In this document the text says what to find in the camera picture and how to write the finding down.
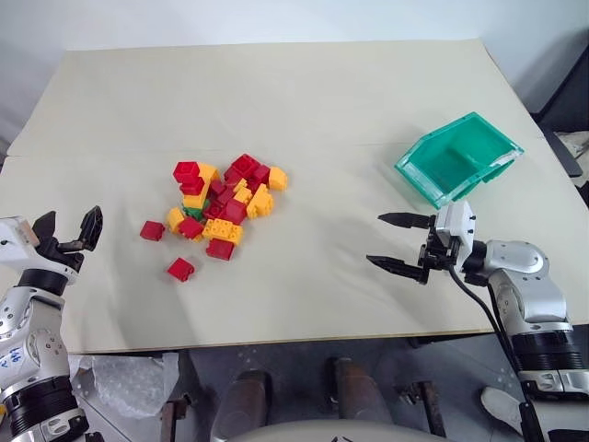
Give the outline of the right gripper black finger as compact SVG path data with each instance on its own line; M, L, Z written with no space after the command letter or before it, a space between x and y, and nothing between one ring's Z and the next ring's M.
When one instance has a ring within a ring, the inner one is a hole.
M402 260L386 256L367 255L366 259L388 273L414 280L419 284L426 284L428 282L428 269L408 265Z
M386 213L377 217L395 227L429 229L435 223L434 215L419 215L413 213Z

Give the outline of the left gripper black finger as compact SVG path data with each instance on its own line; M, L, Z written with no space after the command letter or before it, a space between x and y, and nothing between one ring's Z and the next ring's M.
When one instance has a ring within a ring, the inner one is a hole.
M82 250L93 251L98 245L98 240L103 228L103 214L101 208L96 205L84 216L78 241Z
M39 240L36 251L55 250L58 241L54 236L56 212L50 211L39 217L33 224L33 232Z

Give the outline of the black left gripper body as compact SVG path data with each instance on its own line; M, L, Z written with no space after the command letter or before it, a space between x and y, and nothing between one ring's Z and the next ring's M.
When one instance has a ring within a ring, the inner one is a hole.
M44 238L35 248L39 258L34 259L33 269L56 273L79 273L84 262L83 251L93 251L95 240L75 239L60 243L57 238Z

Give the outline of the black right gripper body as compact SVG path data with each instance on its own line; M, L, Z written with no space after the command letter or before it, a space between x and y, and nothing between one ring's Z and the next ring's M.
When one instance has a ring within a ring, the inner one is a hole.
M426 242L421 246L418 266L421 268L418 282L427 282L431 270L448 270L456 265L461 247L459 237L446 237L435 229L434 215L426 216L422 228L428 229Z

